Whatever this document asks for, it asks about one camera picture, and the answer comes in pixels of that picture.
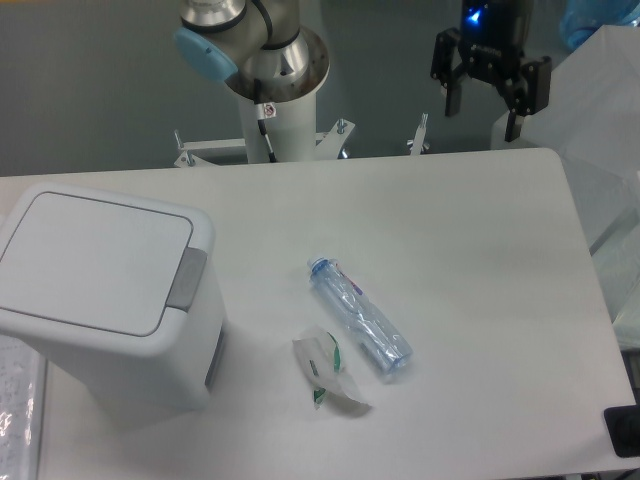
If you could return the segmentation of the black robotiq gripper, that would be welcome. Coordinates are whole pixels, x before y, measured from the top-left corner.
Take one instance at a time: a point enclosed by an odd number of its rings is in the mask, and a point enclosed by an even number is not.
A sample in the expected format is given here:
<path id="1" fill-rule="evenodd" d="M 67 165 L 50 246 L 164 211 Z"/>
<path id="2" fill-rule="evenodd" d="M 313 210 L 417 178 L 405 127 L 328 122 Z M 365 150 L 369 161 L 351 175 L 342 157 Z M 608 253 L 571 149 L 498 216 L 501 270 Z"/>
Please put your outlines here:
<path id="1" fill-rule="evenodd" d="M 527 116 L 548 106 L 552 59 L 524 58 L 531 16 L 530 1 L 462 3 L 460 32 L 449 28 L 437 34 L 431 64 L 431 77 L 445 90 L 446 117 L 459 113 L 466 77 L 498 90 L 507 87 L 506 142 L 520 137 Z M 457 50 L 461 64 L 455 67 Z"/>

